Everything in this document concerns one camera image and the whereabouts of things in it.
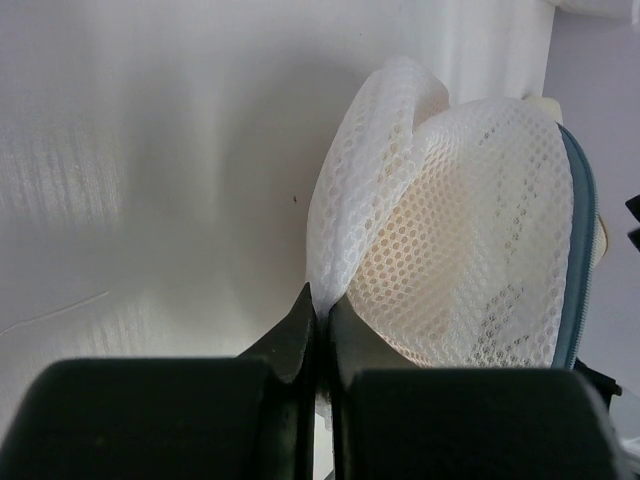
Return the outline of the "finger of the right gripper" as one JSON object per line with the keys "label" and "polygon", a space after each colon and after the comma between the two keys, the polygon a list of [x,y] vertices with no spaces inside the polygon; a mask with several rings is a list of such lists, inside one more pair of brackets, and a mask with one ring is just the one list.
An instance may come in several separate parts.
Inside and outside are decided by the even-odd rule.
{"label": "finger of the right gripper", "polygon": [[[640,195],[627,200],[625,206],[632,214],[637,223],[640,223]],[[635,247],[637,251],[640,251],[640,227],[637,226],[634,230],[627,233],[627,237]]]}

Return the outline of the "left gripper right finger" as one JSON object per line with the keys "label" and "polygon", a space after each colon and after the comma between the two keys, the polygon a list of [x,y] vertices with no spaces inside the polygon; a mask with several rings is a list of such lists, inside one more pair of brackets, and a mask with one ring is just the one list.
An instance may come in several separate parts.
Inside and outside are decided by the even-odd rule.
{"label": "left gripper right finger", "polygon": [[340,479],[616,479],[620,448],[598,392],[563,369],[422,369],[347,299],[330,311]]}

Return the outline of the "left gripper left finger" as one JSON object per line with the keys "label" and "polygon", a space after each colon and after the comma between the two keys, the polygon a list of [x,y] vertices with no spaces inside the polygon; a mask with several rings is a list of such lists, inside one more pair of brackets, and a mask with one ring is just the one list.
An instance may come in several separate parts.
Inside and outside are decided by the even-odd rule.
{"label": "left gripper left finger", "polygon": [[52,364],[14,418],[14,477],[311,478],[315,321],[303,289],[233,358]]}

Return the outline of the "pink bra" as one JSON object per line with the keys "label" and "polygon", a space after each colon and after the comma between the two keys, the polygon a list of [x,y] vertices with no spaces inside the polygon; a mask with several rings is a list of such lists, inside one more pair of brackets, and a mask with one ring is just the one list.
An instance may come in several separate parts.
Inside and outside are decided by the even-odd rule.
{"label": "pink bra", "polygon": [[497,173],[428,170],[402,195],[348,288],[356,313],[421,367],[498,366],[508,288]]}

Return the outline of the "white mesh laundry bag blue zipper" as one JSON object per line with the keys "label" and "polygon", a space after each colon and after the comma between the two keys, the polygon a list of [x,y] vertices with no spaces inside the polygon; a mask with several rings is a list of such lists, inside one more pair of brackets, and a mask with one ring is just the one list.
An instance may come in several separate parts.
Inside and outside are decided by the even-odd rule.
{"label": "white mesh laundry bag blue zipper", "polygon": [[347,300],[423,368],[570,368],[599,261],[597,189],[536,103],[458,106],[412,59],[364,82],[311,198],[306,279],[320,319]]}

